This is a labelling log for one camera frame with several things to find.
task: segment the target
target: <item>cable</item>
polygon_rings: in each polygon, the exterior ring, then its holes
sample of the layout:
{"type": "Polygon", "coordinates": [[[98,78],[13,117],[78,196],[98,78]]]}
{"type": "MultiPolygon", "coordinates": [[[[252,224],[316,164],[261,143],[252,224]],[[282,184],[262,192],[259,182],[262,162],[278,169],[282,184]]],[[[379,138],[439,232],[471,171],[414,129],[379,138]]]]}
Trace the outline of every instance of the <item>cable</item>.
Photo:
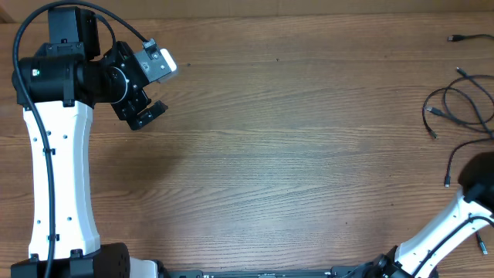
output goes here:
{"type": "Polygon", "coordinates": [[[448,37],[448,42],[459,42],[464,39],[475,39],[475,38],[486,38],[486,39],[494,39],[494,36],[489,34],[477,34],[477,35],[451,35],[448,37]]]}
{"type": "Polygon", "coordinates": [[[108,31],[110,31],[111,39],[112,39],[111,54],[110,57],[108,57],[108,59],[104,60],[104,58],[102,58],[100,62],[106,61],[106,63],[111,63],[115,60],[115,57],[117,56],[117,39],[115,38],[115,33],[113,32],[110,23],[108,23],[108,21],[102,15],[94,15],[94,17],[99,21],[101,21],[108,28],[108,31]]]}
{"type": "Polygon", "coordinates": [[[45,152],[45,158],[46,158],[46,171],[47,171],[47,175],[48,175],[48,196],[49,196],[49,248],[48,248],[48,259],[47,259],[47,263],[46,263],[46,270],[45,270],[45,276],[44,276],[45,278],[49,278],[50,273],[51,273],[51,269],[52,269],[52,265],[53,265],[53,257],[55,255],[55,241],[56,241],[55,182],[54,182],[54,177],[53,177],[52,151],[49,147],[49,141],[48,141],[48,136],[46,134],[45,126],[43,125],[42,119],[39,116],[38,109],[36,108],[35,104],[31,100],[31,97],[29,96],[28,90],[24,84],[24,79],[22,78],[21,70],[19,69],[19,45],[21,42],[22,34],[24,34],[24,31],[27,29],[29,23],[31,23],[34,18],[36,18],[38,15],[40,15],[44,11],[49,10],[50,8],[55,8],[55,7],[62,6],[62,5],[81,5],[81,6],[86,6],[89,8],[93,8],[97,11],[100,11],[100,12],[108,15],[109,17],[117,20],[120,24],[122,24],[127,29],[129,29],[141,41],[147,42],[147,39],[145,39],[136,29],[134,29],[134,27],[130,26],[127,22],[125,22],[123,19],[119,18],[118,16],[114,15],[112,12],[110,12],[104,8],[101,8],[98,5],[94,5],[94,4],[88,3],[88,2],[80,2],[80,1],[58,1],[58,2],[49,3],[47,5],[44,5],[41,8],[36,9],[19,26],[19,30],[17,31],[17,33],[15,35],[14,45],[12,48],[12,62],[13,62],[13,66],[14,66],[14,72],[15,72],[15,75],[17,76],[18,80],[19,80],[22,94],[23,94],[25,101],[27,103],[27,109],[30,109],[32,111],[32,115],[34,116],[34,118],[36,120],[36,124],[38,125],[39,133],[41,135],[41,139],[43,142],[43,149],[45,152]]]}
{"type": "Polygon", "coordinates": [[[488,219],[487,217],[484,216],[473,216],[471,218],[466,219],[462,224],[460,224],[456,229],[454,229],[452,232],[449,233],[436,247],[434,247],[431,252],[427,254],[427,256],[422,260],[422,262],[418,265],[417,269],[411,274],[413,277],[417,276],[417,274],[420,272],[422,267],[427,263],[427,261],[432,258],[432,256],[443,246],[448,240],[450,240],[451,237],[456,235],[457,232],[459,232],[463,227],[465,227],[469,223],[473,223],[475,220],[481,219],[487,221],[493,228],[494,228],[494,222],[491,219],[488,219]]]}
{"type": "Polygon", "coordinates": [[[490,101],[492,102],[492,105],[494,106],[494,97],[492,97],[492,95],[486,89],[484,89],[484,87],[481,86],[475,80],[475,79],[490,79],[490,80],[494,80],[494,76],[489,76],[489,75],[473,75],[473,76],[470,76],[463,69],[460,69],[460,68],[457,68],[457,72],[460,73],[462,75],[462,77],[459,77],[458,79],[454,80],[447,87],[444,87],[444,88],[437,89],[437,90],[433,91],[432,93],[430,93],[427,96],[427,98],[425,98],[425,102],[424,102],[424,105],[422,107],[422,120],[424,121],[425,129],[427,130],[427,132],[434,139],[437,139],[438,138],[438,135],[432,130],[432,128],[427,123],[427,119],[426,119],[426,116],[425,116],[425,111],[429,111],[431,114],[434,114],[436,116],[440,116],[440,117],[444,117],[446,119],[449,119],[452,122],[454,122],[454,123],[456,123],[456,124],[458,124],[458,125],[460,125],[462,127],[468,128],[471,131],[488,134],[489,137],[488,138],[478,139],[478,140],[473,140],[473,141],[468,141],[468,142],[465,142],[465,143],[460,144],[459,146],[455,147],[455,149],[453,149],[453,151],[451,152],[451,154],[449,156],[448,166],[446,168],[446,175],[445,175],[445,181],[444,181],[445,187],[449,187],[449,185],[450,185],[450,181],[451,181],[451,166],[452,166],[452,162],[453,162],[453,157],[455,156],[455,153],[456,153],[457,150],[459,150],[460,148],[462,148],[462,147],[464,147],[466,145],[469,145],[469,144],[475,144],[475,143],[481,143],[481,142],[487,142],[487,141],[494,141],[494,134],[493,134],[492,130],[489,129],[489,127],[487,127],[487,123],[490,122],[492,119],[494,119],[494,112],[492,113],[492,115],[489,118],[487,118],[487,120],[483,120],[482,119],[482,115],[480,114],[479,108],[475,105],[475,102],[473,101],[473,99],[467,93],[464,93],[461,90],[458,90],[458,89],[452,87],[453,85],[455,85],[456,83],[458,83],[460,81],[468,80],[471,83],[473,83],[477,88],[479,88],[490,99],[490,101]],[[479,121],[478,122],[470,122],[470,121],[462,120],[462,119],[459,119],[458,117],[456,117],[451,112],[451,110],[449,109],[448,101],[446,100],[446,96],[447,96],[448,92],[458,93],[459,95],[461,95],[462,97],[464,97],[465,99],[467,99],[470,102],[473,110],[475,111],[475,115],[477,116],[477,118],[479,119],[479,121]],[[437,95],[439,93],[442,93],[442,103],[443,103],[443,106],[445,108],[445,112],[441,111],[440,109],[438,109],[436,107],[429,107],[427,105],[428,104],[428,101],[433,96],[435,96],[435,95],[437,95]],[[481,128],[474,127],[476,125],[482,125],[482,129],[481,128]]]}

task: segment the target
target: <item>white arm segment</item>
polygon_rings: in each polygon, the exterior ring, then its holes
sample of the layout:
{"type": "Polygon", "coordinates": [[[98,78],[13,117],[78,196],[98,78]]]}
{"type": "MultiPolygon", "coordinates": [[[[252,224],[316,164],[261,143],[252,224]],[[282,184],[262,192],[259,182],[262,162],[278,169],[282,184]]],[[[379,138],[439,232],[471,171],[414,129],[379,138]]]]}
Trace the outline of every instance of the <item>white arm segment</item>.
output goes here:
{"type": "MultiPolygon", "coordinates": [[[[463,200],[462,190],[453,198],[448,207],[435,219],[430,221],[415,237],[402,243],[396,250],[394,260],[402,265],[402,269],[412,274],[430,250],[434,249],[450,232],[470,216],[484,216],[492,219],[492,212],[476,202],[467,203],[463,200]]],[[[471,234],[488,225],[478,219],[469,223],[450,238],[421,268],[416,277],[429,278],[436,265],[445,258],[456,246],[471,234]]]]}
{"type": "MultiPolygon", "coordinates": [[[[64,107],[62,101],[36,103],[45,125],[52,155],[55,178],[56,234],[55,259],[70,257],[70,250],[83,254],[100,248],[100,235],[91,209],[88,143],[93,109],[76,101],[64,107]]],[[[29,255],[48,258],[49,198],[46,160],[32,111],[24,111],[32,149],[35,212],[29,255]]]]}

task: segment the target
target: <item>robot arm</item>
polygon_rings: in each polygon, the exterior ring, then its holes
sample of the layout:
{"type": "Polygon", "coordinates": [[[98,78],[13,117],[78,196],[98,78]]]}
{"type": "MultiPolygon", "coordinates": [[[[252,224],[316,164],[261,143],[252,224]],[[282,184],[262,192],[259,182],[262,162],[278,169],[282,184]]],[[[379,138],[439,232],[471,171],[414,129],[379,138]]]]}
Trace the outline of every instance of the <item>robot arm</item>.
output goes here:
{"type": "MultiPolygon", "coordinates": [[[[100,54],[96,17],[75,7],[49,11],[50,43],[34,57],[19,61],[22,79],[32,98],[49,140],[45,150],[33,112],[18,90],[32,146],[35,219],[29,258],[12,265],[12,278],[39,277],[49,253],[49,194],[43,156],[52,155],[56,201],[56,272],[62,277],[140,278],[276,278],[276,272],[203,273],[166,272],[161,263],[129,257],[123,243],[100,244],[90,200],[88,145],[93,108],[111,103],[120,120],[137,130],[161,115],[167,107],[151,100],[143,88],[167,79],[177,65],[166,49],[152,39],[134,53],[125,42],[115,42],[104,58],[100,54]]],[[[19,80],[14,75],[16,89],[19,80]]],[[[494,225],[494,153],[474,158],[462,172],[451,204],[414,238],[357,268],[335,266],[331,271],[283,272],[292,278],[391,277],[426,278],[435,266],[475,231],[494,225]]]]}
{"type": "Polygon", "coordinates": [[[400,264],[405,272],[416,277],[429,277],[439,262],[456,246],[489,224],[482,219],[469,221],[478,216],[494,221],[490,210],[477,202],[466,202],[462,190],[458,191],[445,210],[416,236],[398,247],[394,257],[395,262],[400,264]],[[465,222],[460,230],[454,232],[465,222]],[[448,235],[451,237],[442,243],[448,235]]]}

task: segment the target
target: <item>wooden table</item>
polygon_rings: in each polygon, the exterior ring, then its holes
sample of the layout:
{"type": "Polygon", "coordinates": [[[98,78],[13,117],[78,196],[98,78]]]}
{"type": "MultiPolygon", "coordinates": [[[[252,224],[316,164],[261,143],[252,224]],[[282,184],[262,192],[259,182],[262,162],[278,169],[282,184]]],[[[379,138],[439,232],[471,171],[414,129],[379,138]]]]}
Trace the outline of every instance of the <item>wooden table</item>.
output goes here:
{"type": "MultiPolygon", "coordinates": [[[[170,50],[180,75],[147,88],[170,110],[142,131],[130,131],[110,105],[96,105],[93,211],[103,243],[125,242],[132,256],[169,269],[321,269],[371,260],[418,232],[450,202],[468,159],[492,150],[461,150],[445,189],[450,151],[479,135],[428,117],[434,141],[421,106],[458,77],[457,66],[494,74],[493,42],[446,42],[455,33],[494,32],[494,13],[130,23],[170,50]]],[[[27,257],[33,222],[29,138],[11,85],[18,27],[0,25],[3,277],[27,257]]],[[[100,39],[105,51],[102,25],[100,39]]],[[[22,55],[46,41],[47,25],[30,26],[22,55]]],[[[482,236],[494,248],[494,232],[482,236]]],[[[471,238],[439,269],[443,277],[491,277],[494,256],[483,256],[471,238]]]]}

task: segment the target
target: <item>black cable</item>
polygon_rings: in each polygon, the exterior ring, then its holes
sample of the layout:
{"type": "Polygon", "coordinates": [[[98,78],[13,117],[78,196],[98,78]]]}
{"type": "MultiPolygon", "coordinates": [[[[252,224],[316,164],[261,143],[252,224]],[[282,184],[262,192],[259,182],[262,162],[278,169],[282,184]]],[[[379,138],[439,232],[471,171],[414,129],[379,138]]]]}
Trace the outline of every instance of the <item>black cable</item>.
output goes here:
{"type": "Polygon", "coordinates": [[[107,61],[107,63],[112,63],[115,60],[115,58],[117,57],[117,38],[115,38],[115,33],[113,32],[113,29],[111,28],[110,23],[108,23],[108,21],[102,15],[94,15],[94,17],[96,19],[100,20],[108,28],[108,30],[110,31],[110,34],[111,34],[111,39],[112,39],[110,57],[107,57],[106,60],[104,58],[102,58],[100,60],[100,62],[105,60],[105,61],[107,61]]]}
{"type": "Polygon", "coordinates": [[[464,39],[476,39],[476,38],[486,38],[486,39],[494,39],[494,36],[489,34],[477,34],[477,35],[451,35],[448,37],[448,42],[459,42],[464,39]]]}
{"type": "Polygon", "coordinates": [[[445,88],[441,88],[441,89],[435,90],[434,92],[430,93],[427,96],[427,98],[425,99],[424,105],[422,107],[422,120],[424,121],[425,129],[427,130],[427,132],[434,139],[437,139],[438,135],[431,129],[431,127],[427,123],[427,118],[425,116],[425,111],[429,111],[429,112],[431,112],[432,114],[434,114],[436,116],[440,116],[440,117],[444,117],[446,119],[449,119],[449,120],[453,121],[454,123],[456,123],[456,124],[458,124],[458,125],[460,125],[462,127],[468,128],[471,131],[476,131],[476,132],[479,132],[479,133],[488,134],[489,137],[488,138],[478,139],[478,140],[473,140],[473,141],[468,141],[468,142],[465,142],[465,143],[460,144],[459,146],[455,147],[455,149],[453,149],[453,151],[451,152],[451,154],[449,156],[448,166],[446,168],[446,175],[445,175],[445,182],[444,182],[445,187],[449,187],[449,185],[450,185],[450,181],[451,181],[451,166],[452,166],[452,162],[453,162],[453,157],[455,156],[455,153],[456,153],[457,150],[459,150],[460,148],[462,148],[462,147],[464,147],[466,145],[469,145],[469,144],[481,143],[481,142],[486,142],[486,141],[494,141],[494,134],[493,134],[492,130],[489,129],[489,127],[487,127],[487,123],[490,122],[492,119],[494,119],[494,112],[492,113],[492,115],[489,118],[487,118],[487,120],[483,120],[482,119],[482,115],[480,114],[479,108],[475,105],[475,102],[473,101],[473,99],[467,93],[464,93],[461,90],[456,89],[456,88],[453,87],[453,85],[455,85],[456,83],[458,83],[460,81],[468,80],[471,83],[473,83],[477,88],[479,88],[490,99],[490,101],[492,102],[492,105],[494,106],[494,97],[492,97],[492,95],[486,89],[484,89],[484,87],[481,86],[475,80],[475,79],[491,79],[491,80],[494,80],[494,76],[489,76],[489,75],[474,75],[474,76],[470,76],[463,69],[460,69],[460,68],[457,68],[457,71],[458,71],[458,73],[460,73],[462,75],[462,77],[459,77],[458,79],[454,80],[453,82],[451,82],[445,88]],[[442,103],[443,103],[443,106],[445,108],[445,112],[439,110],[436,107],[428,107],[427,106],[428,101],[433,96],[435,96],[435,95],[437,95],[438,93],[441,93],[441,92],[443,92],[443,94],[442,94],[442,103]],[[475,111],[475,115],[477,116],[477,118],[479,119],[479,121],[478,122],[470,122],[470,121],[462,120],[462,119],[459,119],[458,117],[456,117],[451,112],[451,110],[449,109],[448,102],[446,101],[446,95],[448,94],[448,92],[458,93],[459,95],[461,95],[462,97],[464,97],[465,99],[467,99],[470,102],[473,110],[475,111]],[[475,125],[482,125],[483,129],[479,129],[479,128],[473,127],[475,125]]]}
{"type": "Polygon", "coordinates": [[[427,261],[432,258],[432,256],[441,248],[448,240],[450,240],[451,237],[456,235],[457,232],[459,232],[463,227],[465,227],[469,223],[473,223],[475,220],[481,219],[484,221],[487,221],[493,228],[494,228],[494,222],[491,219],[488,219],[487,217],[484,216],[473,216],[471,218],[466,219],[462,224],[460,224],[456,229],[454,229],[452,232],[450,232],[436,247],[434,247],[431,252],[427,254],[427,256],[421,261],[421,263],[418,265],[417,269],[411,274],[413,277],[417,276],[418,272],[422,269],[422,267],[427,263],[427,261]]]}
{"type": "Polygon", "coordinates": [[[54,178],[53,178],[52,151],[49,147],[49,141],[48,141],[48,136],[46,134],[45,126],[43,125],[42,119],[39,116],[39,112],[36,109],[35,104],[32,102],[31,97],[29,96],[28,90],[26,89],[25,84],[24,84],[24,79],[22,78],[21,70],[19,69],[19,45],[21,42],[22,34],[24,34],[24,31],[27,29],[29,23],[31,23],[34,18],[36,18],[38,15],[40,15],[44,11],[47,11],[51,8],[55,8],[55,7],[62,6],[62,5],[81,5],[81,6],[86,6],[89,8],[93,8],[97,11],[100,11],[100,12],[108,15],[109,17],[117,20],[120,24],[124,25],[125,27],[127,27],[127,29],[129,29],[134,35],[136,35],[143,42],[147,42],[147,39],[145,39],[136,29],[134,29],[134,27],[130,26],[123,19],[114,15],[112,12],[110,12],[104,8],[101,8],[98,5],[94,5],[94,4],[88,3],[88,2],[81,2],[81,1],[58,1],[58,2],[49,3],[47,5],[44,5],[41,8],[36,9],[19,26],[19,30],[17,31],[17,33],[15,35],[14,45],[12,48],[12,62],[13,62],[13,66],[14,66],[14,72],[15,72],[15,75],[17,76],[18,80],[19,80],[22,94],[23,94],[25,101],[27,103],[27,105],[26,105],[27,109],[30,109],[32,111],[32,114],[36,120],[36,124],[38,125],[39,133],[40,133],[40,136],[41,136],[41,139],[43,142],[45,158],[46,158],[46,171],[47,171],[47,175],[48,175],[48,196],[49,196],[49,248],[48,248],[48,259],[47,259],[47,263],[46,263],[45,278],[49,278],[49,275],[51,273],[52,264],[53,264],[53,257],[55,255],[54,253],[55,253],[55,241],[56,241],[55,182],[54,182],[54,178]]]}

